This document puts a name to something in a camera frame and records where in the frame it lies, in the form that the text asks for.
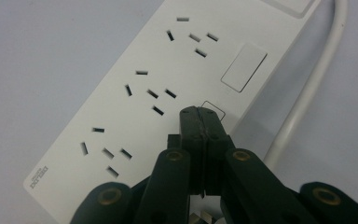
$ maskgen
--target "grey background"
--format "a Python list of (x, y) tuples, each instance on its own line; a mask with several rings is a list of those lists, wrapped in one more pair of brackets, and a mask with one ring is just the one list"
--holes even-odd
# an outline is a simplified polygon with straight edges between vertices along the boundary
[[(22, 181), (161, 3), (0, 0), (0, 223), (56, 223)], [(333, 9), (322, 1), (233, 134), (237, 147), (264, 157), (321, 53)], [(275, 174), (295, 190), (333, 184), (358, 202), (358, 1)], [(211, 202), (193, 206), (218, 214)]]

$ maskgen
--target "small label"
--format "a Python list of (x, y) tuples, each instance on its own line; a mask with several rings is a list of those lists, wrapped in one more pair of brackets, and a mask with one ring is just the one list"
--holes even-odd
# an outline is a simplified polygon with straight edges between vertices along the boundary
[(45, 166), (43, 168), (39, 168), (36, 171), (36, 174), (31, 179), (31, 181), (32, 181), (32, 184), (30, 185), (31, 189), (34, 189), (34, 187), (36, 187), (37, 183), (39, 183), (39, 180), (43, 177), (43, 175), (46, 173), (47, 170), (48, 170), (48, 167)]

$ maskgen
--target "white power strip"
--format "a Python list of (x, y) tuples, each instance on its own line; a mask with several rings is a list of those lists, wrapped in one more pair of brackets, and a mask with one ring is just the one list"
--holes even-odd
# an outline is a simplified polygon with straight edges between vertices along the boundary
[(232, 133), (320, 0), (166, 0), (24, 187), (60, 223), (105, 182), (148, 177), (190, 105)]

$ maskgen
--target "white surface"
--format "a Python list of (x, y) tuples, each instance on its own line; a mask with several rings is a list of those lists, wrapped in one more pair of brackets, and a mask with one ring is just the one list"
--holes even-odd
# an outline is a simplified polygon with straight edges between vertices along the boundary
[[(161, 2), (0, 3), (0, 223), (56, 223), (22, 180)], [(323, 1), (234, 140), (263, 157), (320, 53)], [(358, 1), (328, 75), (276, 174), (314, 180), (358, 201)]]
[[(115, 181), (133, 187), (150, 176), (167, 133), (179, 132), (183, 108), (208, 101), (224, 111), (222, 124), (233, 133), (318, 3), (297, 19), (259, 0), (166, 0), (30, 171), (24, 187), (60, 223), (69, 223), (97, 186)], [(247, 78), (235, 80), (241, 86), (232, 90), (221, 82), (225, 73)]]

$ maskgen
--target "cable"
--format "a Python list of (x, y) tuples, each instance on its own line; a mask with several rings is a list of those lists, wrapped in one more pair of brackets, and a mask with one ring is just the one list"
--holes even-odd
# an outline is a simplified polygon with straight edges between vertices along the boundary
[(275, 168), (279, 158), (287, 148), (287, 145), (295, 133), (299, 122), (302, 120), (310, 107), (310, 103), (322, 83), (324, 74), (334, 57), (338, 43), (342, 37), (347, 14), (348, 0), (335, 0), (333, 24), (324, 45), (324, 51), (313, 68), (312, 73), (304, 85), (304, 88), (298, 95), (295, 104), (284, 120), (282, 127), (275, 136), (275, 139), (269, 147), (266, 157), (264, 158), (264, 163), (270, 170)]

